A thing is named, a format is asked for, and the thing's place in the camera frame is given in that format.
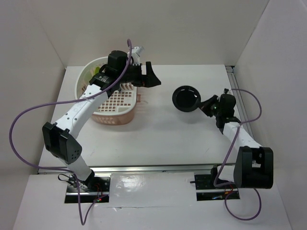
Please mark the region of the black plate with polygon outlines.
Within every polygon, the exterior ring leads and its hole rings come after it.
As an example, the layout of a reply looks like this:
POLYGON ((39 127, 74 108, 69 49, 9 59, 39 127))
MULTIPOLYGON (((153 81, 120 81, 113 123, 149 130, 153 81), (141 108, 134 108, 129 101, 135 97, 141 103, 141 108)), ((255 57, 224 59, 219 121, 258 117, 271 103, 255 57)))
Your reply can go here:
POLYGON ((180 86, 172 94, 172 102, 182 112, 192 112, 199 108, 201 95, 191 86, 180 86))

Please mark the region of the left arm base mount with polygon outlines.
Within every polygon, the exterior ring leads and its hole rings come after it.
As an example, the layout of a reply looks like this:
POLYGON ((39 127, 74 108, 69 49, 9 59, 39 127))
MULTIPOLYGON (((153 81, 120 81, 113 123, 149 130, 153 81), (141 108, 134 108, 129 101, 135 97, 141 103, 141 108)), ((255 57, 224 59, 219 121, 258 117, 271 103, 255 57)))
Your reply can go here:
MULTIPOLYGON (((58 180, 67 184, 65 193, 65 204, 78 203, 78 189, 75 178, 71 174, 59 174, 58 180)), ((109 202, 111 175, 101 174, 97 176, 96 182, 90 187, 80 183, 80 201, 81 203, 92 203, 97 199, 97 203, 109 202)))

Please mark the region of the lime green plate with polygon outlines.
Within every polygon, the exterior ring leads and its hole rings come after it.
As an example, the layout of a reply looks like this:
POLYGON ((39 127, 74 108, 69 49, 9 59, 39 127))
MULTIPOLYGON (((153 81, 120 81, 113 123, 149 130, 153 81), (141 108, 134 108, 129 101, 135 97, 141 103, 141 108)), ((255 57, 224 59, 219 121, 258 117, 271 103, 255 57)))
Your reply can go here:
POLYGON ((98 74, 100 72, 100 67, 96 67, 94 70, 94 75, 98 74))

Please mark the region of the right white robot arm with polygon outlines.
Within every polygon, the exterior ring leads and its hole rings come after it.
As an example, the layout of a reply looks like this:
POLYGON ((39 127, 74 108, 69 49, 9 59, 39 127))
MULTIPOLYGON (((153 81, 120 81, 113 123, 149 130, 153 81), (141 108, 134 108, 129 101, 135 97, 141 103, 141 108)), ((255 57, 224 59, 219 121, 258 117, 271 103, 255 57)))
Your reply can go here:
POLYGON ((216 126, 231 141, 220 168, 209 177, 211 186, 215 188, 230 184, 234 184, 237 188, 250 189, 270 189, 273 186, 272 149, 260 145, 243 128, 244 124, 254 122, 262 115, 261 104, 256 97, 255 99, 260 109, 259 115, 245 122, 239 121, 234 116, 236 98, 231 94, 214 95, 199 105, 199 108, 208 117, 215 117, 216 126), (237 149, 238 153, 233 170, 233 180, 227 181, 222 171, 226 168, 226 162, 233 148, 237 149))

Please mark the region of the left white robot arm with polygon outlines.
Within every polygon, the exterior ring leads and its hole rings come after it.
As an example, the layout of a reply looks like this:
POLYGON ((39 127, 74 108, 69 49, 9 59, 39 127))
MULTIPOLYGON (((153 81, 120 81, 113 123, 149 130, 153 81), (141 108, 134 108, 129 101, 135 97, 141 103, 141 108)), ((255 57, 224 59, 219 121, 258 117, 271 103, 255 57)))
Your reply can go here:
POLYGON ((128 53, 112 51, 72 108, 55 123, 47 122, 42 127, 46 149, 75 174, 77 185, 84 191, 90 191, 95 182, 94 171, 81 157, 82 147, 77 142, 84 124, 113 93, 119 92, 122 84, 145 88, 161 85, 150 62, 146 63, 146 74, 142 74, 142 50, 143 47, 137 46, 128 53))

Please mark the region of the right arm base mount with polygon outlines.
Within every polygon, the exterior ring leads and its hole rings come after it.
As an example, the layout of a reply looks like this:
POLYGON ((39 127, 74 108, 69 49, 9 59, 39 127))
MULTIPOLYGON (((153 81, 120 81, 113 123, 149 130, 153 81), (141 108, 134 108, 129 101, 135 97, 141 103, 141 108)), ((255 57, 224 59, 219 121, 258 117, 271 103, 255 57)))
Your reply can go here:
POLYGON ((215 201, 240 199, 239 191, 234 185, 215 187, 209 174, 195 174, 190 184, 195 186, 197 201, 215 201))

